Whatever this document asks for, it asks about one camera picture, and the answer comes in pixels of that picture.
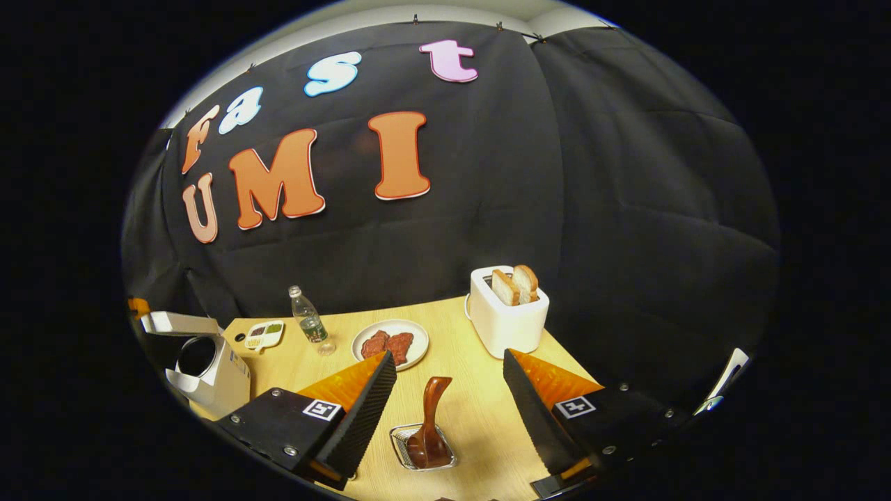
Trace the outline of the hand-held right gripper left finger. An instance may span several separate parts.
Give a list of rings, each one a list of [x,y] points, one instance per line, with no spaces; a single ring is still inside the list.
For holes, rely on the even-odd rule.
[[[393,355],[385,350],[305,389],[265,391],[216,425],[287,472],[343,491],[396,380]]]

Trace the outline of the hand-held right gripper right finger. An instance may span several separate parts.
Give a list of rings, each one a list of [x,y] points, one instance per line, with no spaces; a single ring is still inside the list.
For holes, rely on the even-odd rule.
[[[547,477],[551,499],[591,483],[670,440],[693,419],[627,387],[605,388],[530,354],[506,349],[503,377]]]

